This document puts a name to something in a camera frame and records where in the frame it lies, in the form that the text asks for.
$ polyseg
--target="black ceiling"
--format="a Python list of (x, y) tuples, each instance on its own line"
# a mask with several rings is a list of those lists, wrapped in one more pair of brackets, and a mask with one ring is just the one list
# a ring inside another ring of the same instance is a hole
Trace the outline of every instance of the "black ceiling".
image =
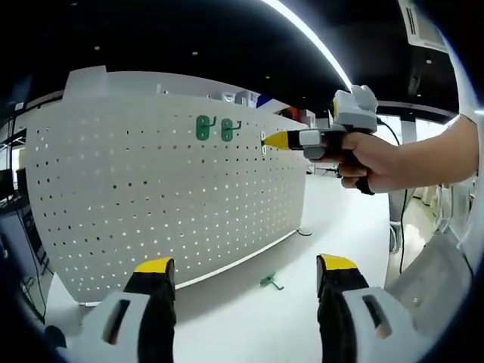
[[(352, 82), (369, 85), (380, 100), (457, 112), (447, 54), (408, 44), (396, 0), (283, 3), (318, 34)], [(1, 95), (9, 95), (13, 83), (32, 73), (29, 98), (35, 99), (62, 89), (71, 70), (100, 64), (108, 71), (214, 79), (319, 115), (334, 92), (344, 88), (315, 46), (260, 0), (72, 0), (14, 6), (2, 11), (10, 16), (2, 40), (8, 56)], [(419, 98), (408, 93), (412, 76), (420, 80)]]

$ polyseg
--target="hand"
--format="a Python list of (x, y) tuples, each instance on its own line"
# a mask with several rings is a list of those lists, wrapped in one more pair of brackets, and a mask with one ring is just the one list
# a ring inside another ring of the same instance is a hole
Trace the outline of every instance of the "hand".
[(343, 175), (341, 184), (345, 188), (355, 188), (355, 183), (362, 176), (368, 179), (368, 185), (374, 193), (384, 193), (400, 189), (399, 187), (399, 148), (373, 135), (353, 132), (343, 138), (343, 150), (350, 150), (363, 165), (349, 163), (344, 153), (327, 155), (321, 159), (324, 163), (340, 163)]

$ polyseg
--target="green pegboard hook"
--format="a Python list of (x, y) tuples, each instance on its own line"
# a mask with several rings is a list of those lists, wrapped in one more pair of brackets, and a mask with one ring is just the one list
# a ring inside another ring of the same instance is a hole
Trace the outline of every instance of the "green pegboard hook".
[(213, 117), (213, 123), (210, 123), (210, 118), (205, 115), (197, 117), (197, 139), (200, 141), (208, 140), (210, 136), (210, 128), (215, 126), (217, 118)]
[(262, 287), (266, 287), (268, 285), (274, 285), (276, 289), (278, 289), (279, 291), (281, 290), (284, 290), (284, 286), (283, 287), (279, 287), (275, 282), (274, 282), (274, 276), (275, 276), (275, 272), (270, 274), (269, 276), (267, 276), (266, 278), (263, 278), (261, 281), (260, 281), (260, 286)]
[(237, 121), (237, 127), (234, 127), (234, 123), (231, 119), (222, 120), (222, 140), (225, 142), (232, 141), (234, 138), (234, 130), (242, 129), (242, 121)]

